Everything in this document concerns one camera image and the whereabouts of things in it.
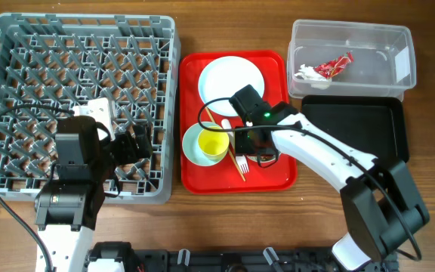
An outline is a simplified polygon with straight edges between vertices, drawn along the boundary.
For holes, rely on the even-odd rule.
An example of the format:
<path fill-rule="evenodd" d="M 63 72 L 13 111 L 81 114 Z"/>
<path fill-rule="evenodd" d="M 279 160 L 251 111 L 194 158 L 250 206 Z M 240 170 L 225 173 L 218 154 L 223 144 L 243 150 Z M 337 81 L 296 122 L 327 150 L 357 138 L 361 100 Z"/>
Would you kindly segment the light green bowl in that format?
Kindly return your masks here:
<path fill-rule="evenodd" d="M 281 153 L 274 149 L 261 149 L 254 156 L 246 155 L 246 158 L 251 160 L 252 162 L 259 162 L 261 164 L 269 164 L 276 161 Z"/>

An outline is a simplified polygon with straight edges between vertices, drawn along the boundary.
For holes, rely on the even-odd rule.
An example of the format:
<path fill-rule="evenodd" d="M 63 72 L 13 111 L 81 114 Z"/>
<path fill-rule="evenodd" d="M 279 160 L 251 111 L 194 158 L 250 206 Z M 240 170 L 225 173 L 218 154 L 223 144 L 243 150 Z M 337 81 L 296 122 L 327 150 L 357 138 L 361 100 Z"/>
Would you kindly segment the yellow plastic cup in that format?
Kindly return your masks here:
<path fill-rule="evenodd" d="M 203 129 L 198 136 L 198 146 L 204 156 L 211 160 L 222 159 L 230 144 L 226 132 L 216 132 Z"/>

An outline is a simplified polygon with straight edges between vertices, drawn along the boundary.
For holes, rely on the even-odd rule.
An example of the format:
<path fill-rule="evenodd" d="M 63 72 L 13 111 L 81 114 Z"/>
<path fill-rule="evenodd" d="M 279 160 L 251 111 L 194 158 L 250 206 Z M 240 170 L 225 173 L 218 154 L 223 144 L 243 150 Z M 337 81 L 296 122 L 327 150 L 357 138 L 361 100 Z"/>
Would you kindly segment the red snack wrapper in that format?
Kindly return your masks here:
<path fill-rule="evenodd" d="M 329 62 L 320 64 L 319 66 L 315 66 L 313 70 L 324 78 L 331 79 L 339 73 L 342 73 L 347 65 L 351 64 L 352 62 L 354 62 L 353 55 L 350 51 L 348 51 L 344 55 L 337 57 L 334 60 L 330 60 Z"/>

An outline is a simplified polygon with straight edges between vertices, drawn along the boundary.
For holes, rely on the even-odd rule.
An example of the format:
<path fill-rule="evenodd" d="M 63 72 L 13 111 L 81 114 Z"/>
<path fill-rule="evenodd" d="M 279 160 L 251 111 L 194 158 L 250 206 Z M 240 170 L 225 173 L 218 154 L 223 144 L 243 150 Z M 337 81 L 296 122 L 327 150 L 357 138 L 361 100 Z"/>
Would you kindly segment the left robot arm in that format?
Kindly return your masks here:
<path fill-rule="evenodd" d="M 38 271 L 143 271 L 144 263 L 129 242 L 93 243 L 97 214 L 109 197 L 103 184 L 117 179 L 121 165 L 150 158 L 150 128 L 133 125 L 100 139 L 106 127 L 90 116 L 57 124 L 58 160 L 35 198 L 35 223 L 43 247 Z"/>

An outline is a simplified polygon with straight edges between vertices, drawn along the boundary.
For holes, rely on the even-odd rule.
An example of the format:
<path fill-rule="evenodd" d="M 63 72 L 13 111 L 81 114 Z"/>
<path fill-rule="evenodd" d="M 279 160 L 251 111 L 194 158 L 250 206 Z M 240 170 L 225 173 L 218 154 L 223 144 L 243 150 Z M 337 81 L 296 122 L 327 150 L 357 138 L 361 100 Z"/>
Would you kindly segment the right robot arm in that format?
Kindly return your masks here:
<path fill-rule="evenodd" d="M 231 102 L 244 123 L 241 140 L 257 154 L 268 150 L 289 155 L 329 182 L 341 196 L 347 233 L 332 247 L 335 260 L 347 270 L 383 261 L 410 242 L 419 261 L 415 233 L 430 216 L 407 165 L 355 150 L 321 131 L 291 105 Z"/>

